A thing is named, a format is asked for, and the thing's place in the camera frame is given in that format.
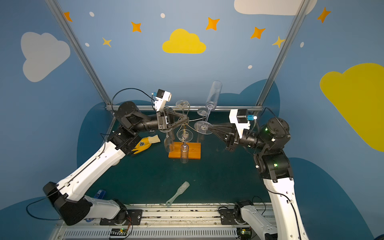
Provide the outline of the clear glass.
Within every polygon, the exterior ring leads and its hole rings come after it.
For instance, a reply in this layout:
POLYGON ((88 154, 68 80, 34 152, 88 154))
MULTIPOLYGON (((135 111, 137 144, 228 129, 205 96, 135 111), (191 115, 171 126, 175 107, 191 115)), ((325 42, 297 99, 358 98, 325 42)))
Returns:
POLYGON ((193 139, 193 133, 188 129, 181 129, 177 132, 178 139, 182 142, 181 145, 181 163, 186 164, 189 161, 189 145, 193 139))
POLYGON ((197 121, 194 124, 194 129, 199 134, 203 134, 203 135, 212 134, 211 129, 209 129, 209 127, 212 124, 209 123, 208 119, 209 119, 209 116, 211 114, 211 111, 215 110, 217 107, 221 90, 222 90, 222 83, 220 81, 214 81, 212 86, 211 86, 211 89, 210 89, 210 92, 209 92, 209 95, 208 95, 208 98, 207 98, 207 101, 206 101, 206 104, 204 107, 204 108, 208 109, 208 115, 206 117, 202 117, 203 119, 201 121, 197 121))
POLYGON ((160 130, 161 133, 165 134, 164 146, 167 153, 174 151, 174 132, 173 130, 160 130))
POLYGON ((182 111, 182 114, 188 115, 190 111, 190 103, 187 100, 179 100, 176 102, 177 109, 182 111))
POLYGON ((200 108, 197 110, 197 114, 201 117, 206 117, 208 115, 208 109, 200 108))

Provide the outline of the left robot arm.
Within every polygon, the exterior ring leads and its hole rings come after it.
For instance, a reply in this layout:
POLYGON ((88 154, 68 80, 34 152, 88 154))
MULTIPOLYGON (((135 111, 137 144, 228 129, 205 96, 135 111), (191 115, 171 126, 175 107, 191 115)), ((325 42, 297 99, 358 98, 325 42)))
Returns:
POLYGON ((142 140, 139 133, 171 131, 187 123, 186 114, 170 108, 145 115, 133 102, 125 102, 115 112, 118 129, 111 133, 100 149, 72 174, 58 183, 47 183, 43 191, 68 226, 85 219, 105 219, 115 225, 128 222, 127 208, 118 200, 100 200, 86 196, 86 192, 110 167, 131 153, 142 140))

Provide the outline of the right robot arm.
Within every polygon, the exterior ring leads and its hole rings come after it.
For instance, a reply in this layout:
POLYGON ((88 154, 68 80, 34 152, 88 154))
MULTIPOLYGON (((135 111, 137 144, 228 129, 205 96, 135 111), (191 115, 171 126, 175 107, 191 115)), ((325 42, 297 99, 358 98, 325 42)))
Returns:
POLYGON ((269 193, 276 220, 273 226, 249 201, 236 204, 237 218, 248 224, 261 240, 307 240, 295 195, 294 173, 283 148, 291 139, 289 125, 273 117, 255 133, 236 124, 213 125, 209 130, 234 151, 242 146, 255 149, 255 166, 269 193))

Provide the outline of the orange wooden rack base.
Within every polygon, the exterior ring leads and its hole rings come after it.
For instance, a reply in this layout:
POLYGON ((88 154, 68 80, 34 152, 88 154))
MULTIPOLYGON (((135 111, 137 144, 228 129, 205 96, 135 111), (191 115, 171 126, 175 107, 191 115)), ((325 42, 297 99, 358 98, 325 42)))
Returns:
POLYGON ((174 150, 168 154, 170 159, 183 159, 188 156, 189 160, 200 160, 202 147, 200 143, 174 142, 174 150))

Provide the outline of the clear glass top back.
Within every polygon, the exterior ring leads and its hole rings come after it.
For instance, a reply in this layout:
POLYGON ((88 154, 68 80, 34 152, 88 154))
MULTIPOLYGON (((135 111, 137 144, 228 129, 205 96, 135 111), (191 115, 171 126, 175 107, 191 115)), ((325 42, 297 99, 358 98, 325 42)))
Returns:
POLYGON ((190 111, 190 103, 187 100, 179 100, 176 102, 177 109, 182 111, 182 114, 188 115, 190 111))

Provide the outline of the yellow work glove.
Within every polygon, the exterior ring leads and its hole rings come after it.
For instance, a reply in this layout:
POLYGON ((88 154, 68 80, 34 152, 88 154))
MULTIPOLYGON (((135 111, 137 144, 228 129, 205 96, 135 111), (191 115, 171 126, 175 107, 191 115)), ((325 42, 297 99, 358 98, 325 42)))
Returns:
POLYGON ((131 151, 134 155, 141 153, 147 150, 152 144, 160 143, 161 140, 158 135, 145 137, 140 140, 140 142, 135 146, 135 148, 131 151))

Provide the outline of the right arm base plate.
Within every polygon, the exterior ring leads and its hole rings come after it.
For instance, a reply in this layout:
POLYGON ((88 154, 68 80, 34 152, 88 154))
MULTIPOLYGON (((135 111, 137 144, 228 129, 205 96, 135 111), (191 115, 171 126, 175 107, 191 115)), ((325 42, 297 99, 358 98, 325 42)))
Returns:
POLYGON ((235 209, 218 209, 221 225, 246 225, 239 212, 235 209))

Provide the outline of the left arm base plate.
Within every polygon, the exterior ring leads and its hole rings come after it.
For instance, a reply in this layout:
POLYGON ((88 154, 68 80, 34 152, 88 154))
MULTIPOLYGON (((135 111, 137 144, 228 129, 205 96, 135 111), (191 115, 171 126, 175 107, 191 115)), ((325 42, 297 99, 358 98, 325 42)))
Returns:
POLYGON ((101 226, 138 226, 141 223, 143 210, 126 210, 118 213, 113 219, 101 219, 101 226))

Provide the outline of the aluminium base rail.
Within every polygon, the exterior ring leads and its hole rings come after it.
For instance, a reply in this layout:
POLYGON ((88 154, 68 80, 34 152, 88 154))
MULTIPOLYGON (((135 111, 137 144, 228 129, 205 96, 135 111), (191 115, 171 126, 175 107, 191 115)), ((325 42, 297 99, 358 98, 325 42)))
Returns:
MULTIPOLYGON (((254 203, 257 211, 273 226, 272 204, 254 203)), ((83 220, 67 226, 58 222, 51 240, 261 240, 246 225, 221 225, 218 209, 235 209, 235 204, 129 205, 127 210, 143 210, 138 226, 101 226, 101 219, 83 220)))

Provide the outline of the right aluminium post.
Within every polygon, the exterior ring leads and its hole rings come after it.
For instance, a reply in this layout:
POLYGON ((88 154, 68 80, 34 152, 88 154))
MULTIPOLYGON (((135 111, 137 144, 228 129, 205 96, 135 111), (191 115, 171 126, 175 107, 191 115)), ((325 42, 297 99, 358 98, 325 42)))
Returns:
POLYGON ((306 17, 307 9, 309 8, 311 1, 310 0, 304 0, 299 5, 298 11, 291 23, 291 26, 287 32, 286 39, 283 42, 283 46, 280 48, 278 56, 275 60, 275 63, 273 65, 273 68, 269 74, 269 77, 267 78, 266 83, 264 84, 264 87, 258 97, 257 103, 255 105, 253 113, 256 114, 263 110, 264 102, 273 86, 273 83, 276 80, 276 77, 278 76, 278 73, 284 63, 284 60, 291 48, 291 45, 293 44, 293 41, 295 40, 295 37, 297 33, 300 30, 300 27, 306 17))

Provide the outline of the aluminium post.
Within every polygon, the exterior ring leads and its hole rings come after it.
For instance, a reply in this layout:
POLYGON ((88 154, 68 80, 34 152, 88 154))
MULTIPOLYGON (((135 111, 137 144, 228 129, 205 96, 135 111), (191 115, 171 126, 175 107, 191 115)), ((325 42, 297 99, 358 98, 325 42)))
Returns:
POLYGON ((273 83, 276 80, 276 77, 278 76, 278 73, 284 63, 284 60, 291 48, 291 45, 293 44, 293 41, 295 40, 295 37, 297 33, 300 30, 300 27, 306 17, 307 9, 309 8, 311 1, 310 0, 304 0, 299 5, 298 11, 291 23, 291 26, 287 32, 286 39, 283 42, 283 46, 280 48, 278 56, 275 60, 275 63, 273 65, 273 68, 269 74, 269 77, 267 78, 266 83, 264 84, 264 87, 258 97, 257 103, 255 105, 253 113, 256 114, 263 110, 264 102, 273 86, 273 83))
POLYGON ((103 99, 104 103, 106 104, 106 110, 109 111, 112 115, 114 115, 112 111, 112 99, 108 95, 105 87, 103 86, 99 76, 97 75, 94 67, 92 66, 89 58, 87 57, 79 39, 77 38, 73 28, 71 27, 70 22, 65 17, 65 14, 59 4, 58 1, 55 0, 46 0, 46 4, 48 5, 51 13, 55 17, 56 21, 58 22, 60 28, 64 32, 65 36, 69 40, 72 48, 74 49, 76 55, 78 56, 80 62, 82 63, 84 69, 86 70, 87 74, 89 75, 92 83, 96 87, 99 95, 103 99))

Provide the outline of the left aluminium post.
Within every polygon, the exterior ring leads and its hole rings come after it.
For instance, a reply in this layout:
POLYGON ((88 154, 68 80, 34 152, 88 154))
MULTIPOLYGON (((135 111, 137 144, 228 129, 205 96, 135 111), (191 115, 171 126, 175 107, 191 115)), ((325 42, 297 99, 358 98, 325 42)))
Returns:
POLYGON ((99 76, 97 75, 94 67, 92 66, 89 58, 87 57, 79 39, 77 38, 73 28, 71 27, 70 22, 65 17, 65 14, 59 4, 58 1, 55 0, 46 0, 46 4, 48 5, 51 13, 55 17, 56 21, 58 22, 60 28, 64 32, 65 36, 69 40, 72 48, 74 49, 76 55, 78 56, 80 62, 82 63, 84 69, 86 70, 87 74, 89 75, 92 83, 96 87, 99 95, 103 99, 104 103, 106 104, 106 110, 109 111, 112 115, 114 115, 112 111, 112 99, 108 95, 105 87, 103 86, 99 76))

